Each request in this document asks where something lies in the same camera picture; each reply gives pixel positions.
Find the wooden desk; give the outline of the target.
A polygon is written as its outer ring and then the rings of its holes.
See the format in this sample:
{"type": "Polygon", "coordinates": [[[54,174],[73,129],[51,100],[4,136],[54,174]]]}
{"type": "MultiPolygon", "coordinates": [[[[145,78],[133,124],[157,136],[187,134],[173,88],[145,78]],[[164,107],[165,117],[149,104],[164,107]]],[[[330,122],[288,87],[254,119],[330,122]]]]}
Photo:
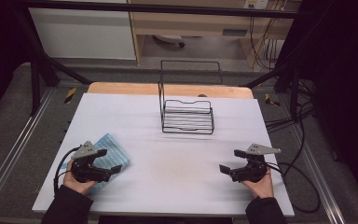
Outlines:
{"type": "MultiPolygon", "coordinates": [[[[245,0],[127,0],[129,4],[244,8],[245,0]]],[[[268,0],[265,9],[298,11],[302,0],[268,0]]],[[[224,36],[238,39],[250,67],[266,52],[267,40],[285,40],[291,19],[132,12],[136,61],[142,60],[148,35],[224,36]]]]}

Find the black frame crossbar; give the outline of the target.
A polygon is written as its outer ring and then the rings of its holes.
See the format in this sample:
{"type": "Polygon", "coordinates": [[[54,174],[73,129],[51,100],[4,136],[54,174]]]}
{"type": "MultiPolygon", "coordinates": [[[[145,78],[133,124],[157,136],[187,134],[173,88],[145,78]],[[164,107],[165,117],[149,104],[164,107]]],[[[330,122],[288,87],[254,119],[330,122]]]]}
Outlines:
{"type": "Polygon", "coordinates": [[[120,4],[120,3],[53,1],[53,0],[15,0],[14,3],[17,4],[18,6],[33,7],[33,8],[194,14],[194,15],[216,15],[216,16],[233,16],[233,17],[254,17],[254,18],[298,19],[298,18],[304,18],[309,16],[309,13],[304,11],[240,9],[240,8],[228,8],[228,7],[191,7],[191,6],[120,4]]]}

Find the black metal stand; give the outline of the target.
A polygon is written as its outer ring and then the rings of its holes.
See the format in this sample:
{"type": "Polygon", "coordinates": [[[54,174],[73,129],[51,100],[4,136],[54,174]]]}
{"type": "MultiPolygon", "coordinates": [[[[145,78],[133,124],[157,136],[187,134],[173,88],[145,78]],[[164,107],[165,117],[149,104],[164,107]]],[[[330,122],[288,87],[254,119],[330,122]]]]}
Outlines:
{"type": "Polygon", "coordinates": [[[25,34],[25,49],[31,58],[32,116],[41,107],[40,79],[43,79],[49,87],[57,87],[60,84],[55,68],[82,84],[88,85],[92,83],[91,80],[82,77],[46,54],[28,8],[12,6],[10,10],[25,34]]]}
{"type": "Polygon", "coordinates": [[[299,120],[297,114],[299,71],[309,44],[309,35],[312,32],[310,26],[311,22],[307,19],[294,19],[283,42],[275,67],[262,77],[245,84],[246,88],[251,89],[273,77],[277,77],[278,81],[274,90],[276,93],[283,93],[290,89],[289,114],[295,121],[299,120]]]}

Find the wooden table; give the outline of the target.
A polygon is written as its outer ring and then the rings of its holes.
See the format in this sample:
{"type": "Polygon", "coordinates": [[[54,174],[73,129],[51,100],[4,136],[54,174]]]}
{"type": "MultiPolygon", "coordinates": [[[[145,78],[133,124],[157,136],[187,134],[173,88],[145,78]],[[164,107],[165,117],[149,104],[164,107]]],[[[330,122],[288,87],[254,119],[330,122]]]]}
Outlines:
{"type": "MultiPolygon", "coordinates": [[[[94,82],[89,85],[88,93],[158,95],[158,84],[125,83],[125,82],[94,82]]],[[[213,98],[253,99],[252,91],[244,87],[228,87],[218,85],[180,85],[165,84],[165,95],[199,96],[213,98]]]]}

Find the person's left hand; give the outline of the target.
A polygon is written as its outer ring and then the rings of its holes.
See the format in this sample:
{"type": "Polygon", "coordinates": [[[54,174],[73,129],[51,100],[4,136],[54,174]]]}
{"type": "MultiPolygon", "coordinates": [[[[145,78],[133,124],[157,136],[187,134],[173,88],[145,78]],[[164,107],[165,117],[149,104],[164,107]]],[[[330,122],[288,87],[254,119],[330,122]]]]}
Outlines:
{"type": "Polygon", "coordinates": [[[69,189],[72,189],[82,195],[86,195],[89,192],[89,190],[97,184],[97,182],[96,181],[88,181],[85,183],[78,182],[74,178],[74,176],[71,172],[72,164],[73,164],[73,160],[68,161],[67,173],[65,174],[65,176],[63,178],[63,184],[69,189]]]}

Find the white table board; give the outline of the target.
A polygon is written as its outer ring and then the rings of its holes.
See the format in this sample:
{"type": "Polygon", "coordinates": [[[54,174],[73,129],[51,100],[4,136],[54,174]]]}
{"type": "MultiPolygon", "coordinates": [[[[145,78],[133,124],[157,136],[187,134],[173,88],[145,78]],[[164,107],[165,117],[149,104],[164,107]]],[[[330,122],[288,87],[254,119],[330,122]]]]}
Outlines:
{"type": "Polygon", "coordinates": [[[129,156],[129,166],[92,195],[94,213],[240,217],[253,194],[219,167],[244,166],[235,150],[267,146],[269,136],[257,100],[211,103],[213,133],[165,133],[156,95],[86,93],[57,155],[110,133],[129,156]]]}

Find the person's right hand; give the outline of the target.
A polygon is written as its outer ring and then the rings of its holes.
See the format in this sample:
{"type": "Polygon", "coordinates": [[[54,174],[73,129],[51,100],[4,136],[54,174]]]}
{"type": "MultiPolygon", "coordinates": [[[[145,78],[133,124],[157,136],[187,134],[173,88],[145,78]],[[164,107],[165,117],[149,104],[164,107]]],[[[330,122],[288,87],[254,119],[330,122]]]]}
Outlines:
{"type": "Polygon", "coordinates": [[[245,187],[247,187],[255,197],[260,199],[264,198],[273,198],[273,183],[271,178],[271,171],[268,169],[261,180],[258,182],[252,181],[242,181],[241,182],[245,187]]]}

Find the blue striped cloth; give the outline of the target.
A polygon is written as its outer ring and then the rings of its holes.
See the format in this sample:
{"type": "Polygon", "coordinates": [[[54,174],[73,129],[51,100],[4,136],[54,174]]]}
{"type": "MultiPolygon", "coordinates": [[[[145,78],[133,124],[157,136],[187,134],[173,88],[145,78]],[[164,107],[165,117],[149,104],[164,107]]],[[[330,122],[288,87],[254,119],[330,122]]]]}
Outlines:
{"type": "MultiPolygon", "coordinates": [[[[119,144],[110,133],[105,134],[93,145],[97,149],[107,149],[107,154],[101,158],[96,159],[93,163],[94,166],[111,169],[112,167],[121,165],[121,171],[125,170],[129,166],[130,157],[124,152],[124,150],[119,146],[119,144]]],[[[62,157],[53,178],[54,192],[57,192],[59,189],[59,177],[67,172],[68,156],[71,155],[72,159],[72,156],[75,154],[79,147],[72,148],[62,157]]],[[[100,191],[108,183],[112,182],[114,178],[118,176],[118,174],[111,175],[107,182],[97,182],[97,184],[89,190],[89,194],[95,194],[100,191]]]]}

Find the aluminium floor rail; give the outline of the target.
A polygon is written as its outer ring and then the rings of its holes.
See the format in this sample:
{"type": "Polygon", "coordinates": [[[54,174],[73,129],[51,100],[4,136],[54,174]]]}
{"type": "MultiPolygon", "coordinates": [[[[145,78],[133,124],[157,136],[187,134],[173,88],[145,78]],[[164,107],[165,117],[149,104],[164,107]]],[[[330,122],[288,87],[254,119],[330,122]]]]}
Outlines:
{"type": "Polygon", "coordinates": [[[331,224],[346,224],[335,197],[329,188],[324,175],[310,151],[310,147],[305,140],[305,133],[301,130],[299,124],[293,125],[293,134],[296,136],[300,147],[302,148],[301,156],[308,168],[310,178],[320,193],[320,199],[331,224]]]}
{"type": "Polygon", "coordinates": [[[5,160],[0,166],[0,191],[5,185],[11,171],[13,170],[13,167],[15,166],[17,160],[27,145],[30,137],[32,136],[39,120],[42,118],[46,108],[48,107],[51,96],[55,93],[55,91],[55,88],[48,88],[45,91],[40,100],[39,108],[31,117],[28,118],[24,128],[21,130],[20,135],[16,139],[16,142],[13,144],[7,156],[5,157],[5,160]]]}

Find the white cabinet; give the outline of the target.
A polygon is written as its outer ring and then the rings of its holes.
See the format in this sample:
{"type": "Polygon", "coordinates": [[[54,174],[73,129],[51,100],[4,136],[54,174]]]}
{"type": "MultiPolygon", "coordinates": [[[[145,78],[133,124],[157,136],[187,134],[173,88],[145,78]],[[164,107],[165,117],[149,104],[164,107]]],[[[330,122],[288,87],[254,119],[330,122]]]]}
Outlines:
{"type": "Polygon", "coordinates": [[[55,58],[136,58],[128,13],[30,9],[45,52],[55,58]]]}

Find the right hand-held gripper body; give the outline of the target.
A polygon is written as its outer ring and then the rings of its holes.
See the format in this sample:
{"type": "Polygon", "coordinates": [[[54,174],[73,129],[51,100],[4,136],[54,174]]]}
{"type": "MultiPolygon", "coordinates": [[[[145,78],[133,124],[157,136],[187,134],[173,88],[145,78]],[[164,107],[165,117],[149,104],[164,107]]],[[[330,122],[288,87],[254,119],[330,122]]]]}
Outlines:
{"type": "Polygon", "coordinates": [[[248,154],[247,163],[244,167],[231,169],[229,176],[233,182],[252,181],[258,182],[267,171],[265,156],[267,154],[278,154],[282,151],[279,148],[267,147],[258,144],[251,144],[245,152],[248,154]]]}

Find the white wall socket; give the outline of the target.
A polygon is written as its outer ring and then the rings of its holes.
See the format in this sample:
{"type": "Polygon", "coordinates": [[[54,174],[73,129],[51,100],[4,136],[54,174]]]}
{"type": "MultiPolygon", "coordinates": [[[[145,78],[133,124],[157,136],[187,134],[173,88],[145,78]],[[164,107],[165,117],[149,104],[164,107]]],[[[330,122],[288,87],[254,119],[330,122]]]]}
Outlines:
{"type": "Polygon", "coordinates": [[[244,8],[250,9],[265,9],[269,0],[245,0],[244,8]]]}

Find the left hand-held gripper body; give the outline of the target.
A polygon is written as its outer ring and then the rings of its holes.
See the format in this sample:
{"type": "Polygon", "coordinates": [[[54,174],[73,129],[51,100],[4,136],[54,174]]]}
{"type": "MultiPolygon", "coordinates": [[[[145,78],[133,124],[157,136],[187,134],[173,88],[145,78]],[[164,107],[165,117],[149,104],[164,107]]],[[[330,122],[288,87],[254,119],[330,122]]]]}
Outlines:
{"type": "Polygon", "coordinates": [[[71,172],[78,182],[107,182],[111,177],[111,169],[96,167],[93,165],[97,157],[97,149],[91,141],[81,145],[72,156],[73,164],[71,172]]]}

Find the grey chair base with caster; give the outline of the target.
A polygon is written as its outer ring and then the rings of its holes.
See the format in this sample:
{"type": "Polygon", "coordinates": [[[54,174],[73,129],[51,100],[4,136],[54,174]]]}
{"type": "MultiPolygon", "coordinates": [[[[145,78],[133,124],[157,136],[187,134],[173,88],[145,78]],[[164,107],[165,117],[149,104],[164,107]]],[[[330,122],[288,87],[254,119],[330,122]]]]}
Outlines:
{"type": "Polygon", "coordinates": [[[186,45],[179,35],[155,35],[155,38],[166,43],[177,44],[180,48],[186,45]]]}

